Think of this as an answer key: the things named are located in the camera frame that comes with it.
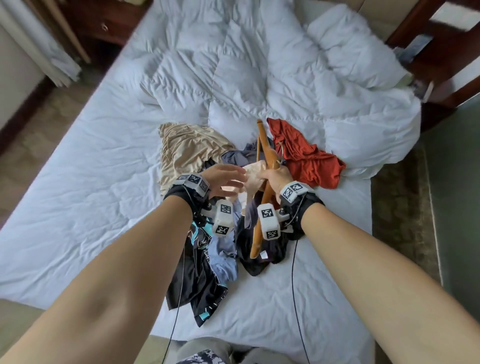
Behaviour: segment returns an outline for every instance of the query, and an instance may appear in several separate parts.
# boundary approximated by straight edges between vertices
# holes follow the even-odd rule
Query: floor
[[[87,70],[70,88],[57,88],[0,156],[0,228],[68,131],[102,78]],[[373,235],[440,281],[424,153],[386,165],[372,178]],[[388,363],[381,350],[377,362]]]

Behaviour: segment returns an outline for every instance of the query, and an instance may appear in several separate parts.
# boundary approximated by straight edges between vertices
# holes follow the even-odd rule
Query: hand
[[[274,190],[277,195],[282,188],[290,182],[293,182],[293,177],[285,166],[280,166],[277,170],[263,170],[258,174],[258,177],[267,179],[270,182],[272,190]]]
[[[210,195],[208,198],[235,197],[238,193],[234,191],[224,191],[222,186],[237,187],[241,189],[243,182],[247,181],[247,173],[242,167],[233,164],[215,164],[204,170],[201,174],[210,184]]]

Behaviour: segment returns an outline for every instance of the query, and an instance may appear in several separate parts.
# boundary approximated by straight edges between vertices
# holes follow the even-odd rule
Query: wooden cabinet
[[[88,43],[85,38],[90,38],[124,46],[151,2],[135,6],[118,0],[65,0],[60,8],[80,41]]]

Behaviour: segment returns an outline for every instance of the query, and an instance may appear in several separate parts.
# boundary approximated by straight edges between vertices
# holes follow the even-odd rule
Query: bed
[[[48,308],[161,203],[157,128],[172,120],[209,125],[240,149],[255,140],[257,118],[288,120],[348,164],[337,189],[316,191],[371,233],[369,178],[414,145],[420,103],[395,87],[406,72],[362,18],[345,5],[325,11],[302,27],[288,0],[156,1],[0,231],[0,298]],[[348,42],[354,29],[364,35],[359,46]],[[372,55],[386,72],[372,67]],[[357,61],[342,63],[348,57]],[[306,363],[292,249],[258,277],[239,265],[239,279],[201,328],[189,305],[180,308],[173,339],[213,336]],[[307,239],[293,280],[310,362],[372,363],[373,338]],[[165,303],[152,335],[170,337],[175,313]]]

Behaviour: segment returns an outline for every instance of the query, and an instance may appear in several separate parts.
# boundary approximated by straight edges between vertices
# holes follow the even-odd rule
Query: wooden nightstand
[[[98,41],[123,47],[152,0],[135,6],[118,0],[63,0],[59,7],[94,61],[104,58]]]

